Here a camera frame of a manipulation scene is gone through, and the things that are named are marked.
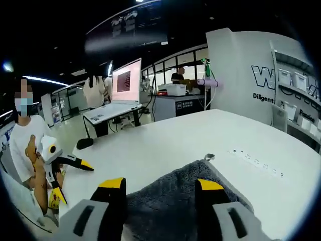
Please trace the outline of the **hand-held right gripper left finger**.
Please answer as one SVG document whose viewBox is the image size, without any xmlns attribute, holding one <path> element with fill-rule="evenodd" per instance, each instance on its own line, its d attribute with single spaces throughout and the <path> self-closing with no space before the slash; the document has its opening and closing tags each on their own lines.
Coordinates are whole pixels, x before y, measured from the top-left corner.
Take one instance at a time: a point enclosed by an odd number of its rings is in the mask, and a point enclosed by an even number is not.
<svg viewBox="0 0 321 241">
<path fill-rule="evenodd" d="M 121 240 L 126 219 L 126 179 L 109 179 L 65 213 L 54 240 Z"/>
</svg>

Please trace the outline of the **person's left hand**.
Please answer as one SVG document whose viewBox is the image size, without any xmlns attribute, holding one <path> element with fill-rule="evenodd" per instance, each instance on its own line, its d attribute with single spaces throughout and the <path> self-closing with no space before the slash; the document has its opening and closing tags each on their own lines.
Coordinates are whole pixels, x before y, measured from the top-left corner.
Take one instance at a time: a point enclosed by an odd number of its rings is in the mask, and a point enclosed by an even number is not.
<svg viewBox="0 0 321 241">
<path fill-rule="evenodd" d="M 36 184 L 46 188 L 47 187 L 46 172 L 44 169 L 44 160 L 41 156 L 36 158 L 36 161 L 34 163 L 34 168 L 35 168 Z"/>
</svg>

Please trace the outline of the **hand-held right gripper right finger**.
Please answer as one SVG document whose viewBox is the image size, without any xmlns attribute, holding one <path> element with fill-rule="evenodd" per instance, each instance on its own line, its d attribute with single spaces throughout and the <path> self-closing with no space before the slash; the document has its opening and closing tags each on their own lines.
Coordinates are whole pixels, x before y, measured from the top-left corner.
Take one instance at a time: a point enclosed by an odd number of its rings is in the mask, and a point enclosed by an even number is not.
<svg viewBox="0 0 321 241">
<path fill-rule="evenodd" d="M 270 240 L 260 220 L 217 182 L 195 181 L 195 209 L 197 240 Z"/>
</svg>

